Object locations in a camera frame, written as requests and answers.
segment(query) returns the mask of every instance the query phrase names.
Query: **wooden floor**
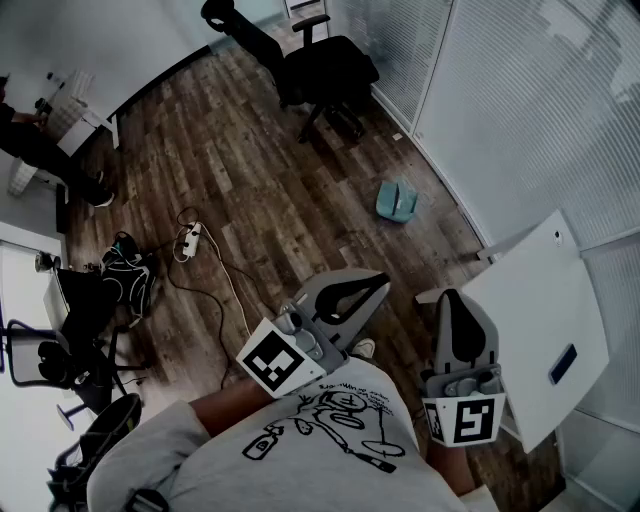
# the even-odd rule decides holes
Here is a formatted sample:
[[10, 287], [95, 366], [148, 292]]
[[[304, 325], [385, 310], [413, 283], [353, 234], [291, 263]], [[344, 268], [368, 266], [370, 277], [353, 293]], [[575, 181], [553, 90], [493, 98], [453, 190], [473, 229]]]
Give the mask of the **wooden floor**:
[[[302, 45], [289, 22], [271, 33], [285, 53]], [[310, 142], [296, 136], [309, 109], [281, 111], [267, 71], [237, 47], [206, 56], [153, 89], [120, 117], [122, 151], [105, 133], [84, 159], [90, 174], [106, 173], [117, 192], [107, 209], [73, 202], [67, 237], [78, 269], [99, 261], [118, 231], [151, 249], [178, 232], [177, 214], [199, 211], [223, 258], [255, 276], [277, 307], [310, 276], [347, 266], [387, 272], [391, 292], [366, 326], [376, 360], [392, 376], [410, 411], [420, 415], [418, 373], [429, 357], [433, 311], [416, 311], [412, 297], [461, 285], [484, 269], [481, 248], [436, 174], [373, 101], [358, 109], [367, 134], [357, 144], [341, 125], [321, 116]], [[404, 178], [420, 192], [407, 225], [380, 219], [375, 199], [383, 180]], [[150, 316], [132, 332], [131, 359], [154, 362], [147, 392], [193, 399], [219, 389], [227, 364], [217, 332], [220, 312], [209, 298], [176, 290], [166, 279], [171, 246], [158, 253], [160, 274]], [[214, 253], [174, 264], [174, 280], [215, 294], [224, 304], [222, 342], [235, 355], [246, 336], [237, 304]], [[251, 283], [232, 273], [254, 328], [270, 316]], [[126, 312], [118, 321], [124, 322]], [[231, 379], [240, 370], [233, 368]], [[428, 439], [417, 419], [421, 448]], [[529, 455], [501, 432], [491, 445], [469, 450], [475, 476], [501, 510], [534, 511], [563, 487], [554, 439]]]

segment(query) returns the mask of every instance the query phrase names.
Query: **desk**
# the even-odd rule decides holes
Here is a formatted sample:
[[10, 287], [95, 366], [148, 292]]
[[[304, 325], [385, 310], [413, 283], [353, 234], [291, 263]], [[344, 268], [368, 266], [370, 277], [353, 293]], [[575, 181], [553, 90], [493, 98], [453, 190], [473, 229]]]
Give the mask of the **desk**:
[[[514, 420], [506, 417], [503, 428], [529, 453], [578, 405], [609, 362], [591, 279], [562, 213], [556, 211], [461, 291], [498, 328], [498, 362]], [[578, 356], [553, 385], [549, 371], [569, 343]]]

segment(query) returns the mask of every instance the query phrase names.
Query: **white cable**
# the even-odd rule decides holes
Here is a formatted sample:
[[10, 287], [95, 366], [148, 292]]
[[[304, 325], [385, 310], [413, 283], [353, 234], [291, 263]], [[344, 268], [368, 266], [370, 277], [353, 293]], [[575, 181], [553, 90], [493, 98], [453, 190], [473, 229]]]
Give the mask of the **white cable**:
[[231, 291], [233, 292], [233, 296], [236, 298], [236, 302], [238, 303], [238, 306], [240, 306], [240, 311], [242, 312], [242, 320], [244, 321], [244, 327], [247, 330], [247, 335], [251, 336], [251, 330], [249, 329], [249, 324], [247, 324], [247, 317], [244, 314], [244, 308], [242, 307], [242, 302], [240, 302], [240, 299], [238, 298], [238, 294], [236, 293], [236, 289], [233, 286], [233, 281], [231, 280], [231, 276], [229, 275], [229, 272], [227, 272], [227, 267], [225, 267], [224, 263], [222, 262], [222, 254], [220, 254], [220, 247], [218, 247], [218, 244], [216, 243], [214, 238], [211, 236], [211, 233], [207, 229], [207, 226], [205, 226], [202, 222], [200, 223], [200, 225], [204, 228], [205, 232], [207, 233], [207, 237], [209, 241], [216, 248], [216, 252], [218, 253], [218, 259], [220, 260], [220, 265], [222, 265], [222, 270], [224, 270], [224, 273], [227, 275], [227, 279], [229, 280], [229, 284], [231, 285]]
[[178, 263], [186, 263], [187, 261], [189, 261], [189, 256], [187, 256], [183, 260], [179, 260], [178, 257], [176, 256], [176, 245], [178, 243], [178, 238], [182, 236], [182, 230], [185, 228], [187, 229], [187, 234], [189, 234], [189, 226], [183, 226], [180, 228], [180, 231], [178, 231], [176, 238], [173, 240], [173, 250], [171, 252], [173, 253], [173, 259], [176, 260]]

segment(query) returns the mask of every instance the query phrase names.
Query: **black office chair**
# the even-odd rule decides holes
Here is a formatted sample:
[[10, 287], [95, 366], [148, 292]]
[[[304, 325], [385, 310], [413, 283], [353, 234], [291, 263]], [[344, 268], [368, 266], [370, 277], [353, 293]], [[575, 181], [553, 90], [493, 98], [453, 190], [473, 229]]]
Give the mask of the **black office chair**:
[[343, 102], [368, 95], [370, 85], [380, 77], [371, 59], [348, 38], [336, 36], [312, 42], [313, 27], [328, 21], [329, 16], [322, 14], [293, 25], [294, 32], [304, 30], [304, 47], [284, 57], [274, 39], [234, 9], [233, 0], [208, 0], [200, 15], [211, 28], [233, 37], [269, 69], [282, 108], [315, 105], [298, 142], [307, 141], [309, 129], [324, 109], [329, 114], [339, 112], [351, 121], [356, 138], [364, 134], [362, 123]]
[[72, 416], [87, 408], [100, 414], [111, 404], [114, 384], [123, 395], [127, 394], [118, 372], [150, 368], [148, 363], [138, 366], [115, 363], [118, 335], [125, 331], [121, 327], [114, 330], [109, 354], [104, 355], [100, 341], [72, 347], [58, 331], [37, 330], [10, 320], [5, 336], [11, 380], [17, 387], [47, 386], [75, 392], [82, 405], [68, 411], [57, 406], [61, 419], [73, 430]]
[[[140, 423], [142, 401], [131, 393], [107, 407], [80, 440], [62, 452], [49, 470], [47, 486], [53, 494], [49, 510], [86, 510], [87, 483], [102, 458]], [[78, 450], [82, 458], [73, 462]]]

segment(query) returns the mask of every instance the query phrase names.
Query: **power strip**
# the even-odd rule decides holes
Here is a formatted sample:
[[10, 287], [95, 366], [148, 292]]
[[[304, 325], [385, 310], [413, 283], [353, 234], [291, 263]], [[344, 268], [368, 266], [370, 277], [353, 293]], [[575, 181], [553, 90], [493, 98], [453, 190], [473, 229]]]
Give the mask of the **power strip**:
[[187, 233], [187, 236], [184, 239], [185, 243], [188, 245], [182, 248], [182, 254], [184, 254], [187, 258], [193, 258], [196, 255], [198, 242], [200, 241], [201, 229], [202, 224], [196, 222], [196, 225], [193, 226], [193, 229]]

